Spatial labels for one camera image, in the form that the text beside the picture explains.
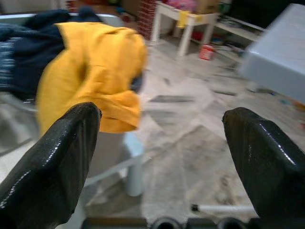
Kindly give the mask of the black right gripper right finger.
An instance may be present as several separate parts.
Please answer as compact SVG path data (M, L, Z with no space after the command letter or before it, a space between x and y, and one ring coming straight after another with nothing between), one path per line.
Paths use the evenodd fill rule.
M258 216L305 218L305 153L274 122L238 107L224 113L226 141Z

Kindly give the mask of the small white table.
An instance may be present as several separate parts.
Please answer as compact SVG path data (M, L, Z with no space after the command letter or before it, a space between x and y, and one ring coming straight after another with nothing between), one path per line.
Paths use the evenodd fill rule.
M153 21L153 28L150 40L152 42L158 42L161 31L161 21L162 17L167 17L172 20L178 21L179 18L179 9L176 9L172 6L169 6L161 1L157 1L155 17ZM178 55L185 56L189 44L191 41L193 29L195 26L205 25L205 31L203 33L203 38L200 44L208 44L212 37L212 33L214 30L214 26L217 23L218 13L210 13L210 14L193 14L189 13L187 17L187 23L184 27L183 35L180 40Z

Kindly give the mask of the yellow garment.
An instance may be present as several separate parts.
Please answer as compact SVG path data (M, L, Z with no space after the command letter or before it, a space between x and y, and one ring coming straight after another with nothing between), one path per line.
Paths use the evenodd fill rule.
M100 131L123 133L140 124L140 98L132 82L146 67L143 37L99 22L58 23L61 51L44 69L36 95L40 133L73 106L92 102L102 112Z

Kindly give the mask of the pink bag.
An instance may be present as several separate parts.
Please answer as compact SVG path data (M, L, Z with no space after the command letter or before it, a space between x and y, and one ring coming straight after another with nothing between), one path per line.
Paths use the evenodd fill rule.
M197 6L196 0L168 0L167 4L176 8L194 8Z

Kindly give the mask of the cardboard box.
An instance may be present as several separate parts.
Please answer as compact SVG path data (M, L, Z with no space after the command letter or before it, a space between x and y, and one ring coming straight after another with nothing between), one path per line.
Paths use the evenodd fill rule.
M197 14L210 14L216 13L219 10L219 0L196 0L196 13Z

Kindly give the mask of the navy garment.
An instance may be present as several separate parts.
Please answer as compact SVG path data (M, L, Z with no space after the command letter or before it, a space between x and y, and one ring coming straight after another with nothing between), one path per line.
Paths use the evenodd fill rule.
M0 23L0 91L35 95L44 68L64 50L61 22L101 22L89 7L76 16L58 9L29 17L22 25Z

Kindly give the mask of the small yellow cloth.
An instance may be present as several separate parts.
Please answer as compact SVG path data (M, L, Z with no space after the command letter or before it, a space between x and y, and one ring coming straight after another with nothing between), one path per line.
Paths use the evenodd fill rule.
M187 23L187 17L188 17L189 11L187 10L181 10L179 11L179 18L176 24L177 28L184 28Z

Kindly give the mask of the black television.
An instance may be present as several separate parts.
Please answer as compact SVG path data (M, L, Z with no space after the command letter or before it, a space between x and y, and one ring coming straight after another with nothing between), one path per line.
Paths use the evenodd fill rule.
M290 3L290 0L232 0L227 15L265 29Z

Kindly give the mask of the grey folding table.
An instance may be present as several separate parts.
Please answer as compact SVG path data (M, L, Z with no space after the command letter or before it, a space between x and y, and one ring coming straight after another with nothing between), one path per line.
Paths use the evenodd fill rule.
M290 4L246 51L240 74L305 104L305 5Z

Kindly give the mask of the red carton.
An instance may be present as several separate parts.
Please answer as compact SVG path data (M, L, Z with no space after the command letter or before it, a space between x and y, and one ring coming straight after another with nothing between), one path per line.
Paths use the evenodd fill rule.
M199 58L202 60L210 61L213 59L215 52L215 48L210 44L203 44L200 52L199 52Z

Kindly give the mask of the white television bench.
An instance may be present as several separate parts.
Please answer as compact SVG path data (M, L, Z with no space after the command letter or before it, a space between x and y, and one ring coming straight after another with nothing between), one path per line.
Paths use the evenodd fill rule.
M227 41L238 43L244 47L256 42L264 33L264 29L233 20L217 22L214 27L218 33L225 36Z

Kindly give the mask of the pale blue plastic chair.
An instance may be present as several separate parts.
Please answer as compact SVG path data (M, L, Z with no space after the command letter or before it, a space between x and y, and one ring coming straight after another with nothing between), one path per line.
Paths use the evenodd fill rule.
M142 74L139 78L134 79L132 82L132 90L137 93L142 84ZM36 121L37 119L37 107L36 107L36 95L15 93L20 99L24 100L30 97L35 98L36 108ZM101 132L99 128L97 145L94 151L94 155L91 161L88 179L91 181L101 180L104 173L107 170L114 170L115 168L126 167L127 172L127 193L130 196L138 196L142 193L142 151L132 151L125 145L125 139L128 132L123 133L105 133Z

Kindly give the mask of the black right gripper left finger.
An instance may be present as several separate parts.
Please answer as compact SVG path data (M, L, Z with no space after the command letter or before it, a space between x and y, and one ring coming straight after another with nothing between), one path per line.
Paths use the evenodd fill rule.
M0 229L55 229L75 212L101 119L93 103L73 106L0 182Z

